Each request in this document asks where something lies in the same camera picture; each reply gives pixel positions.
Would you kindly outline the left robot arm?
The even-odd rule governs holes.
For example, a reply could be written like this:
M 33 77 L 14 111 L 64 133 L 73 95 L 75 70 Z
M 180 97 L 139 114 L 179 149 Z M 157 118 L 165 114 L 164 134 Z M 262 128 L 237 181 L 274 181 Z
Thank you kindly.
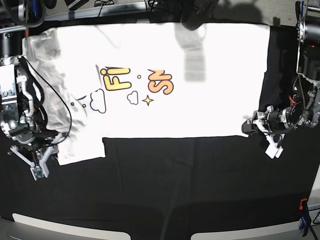
M 296 1 L 297 62 L 296 77 L 288 97 L 289 106 L 267 106 L 265 111 L 255 111 L 242 125 L 248 135 L 261 132 L 268 141 L 265 153 L 279 158 L 283 152 L 282 141 L 287 133 L 298 127 L 314 128 L 320 122 L 320 6 L 309 1 Z

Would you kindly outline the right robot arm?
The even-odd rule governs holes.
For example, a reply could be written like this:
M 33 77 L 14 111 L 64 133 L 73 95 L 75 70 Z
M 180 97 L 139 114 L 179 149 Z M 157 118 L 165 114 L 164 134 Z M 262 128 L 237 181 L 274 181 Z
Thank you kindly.
M 41 172 L 68 134 L 47 129 L 44 89 L 31 75 L 23 53 L 28 30 L 39 27 L 45 19 L 45 2 L 40 0 L 36 6 L 40 13 L 32 11 L 28 0 L 0 2 L 0 128 L 18 143 L 10 151 L 31 170 Z

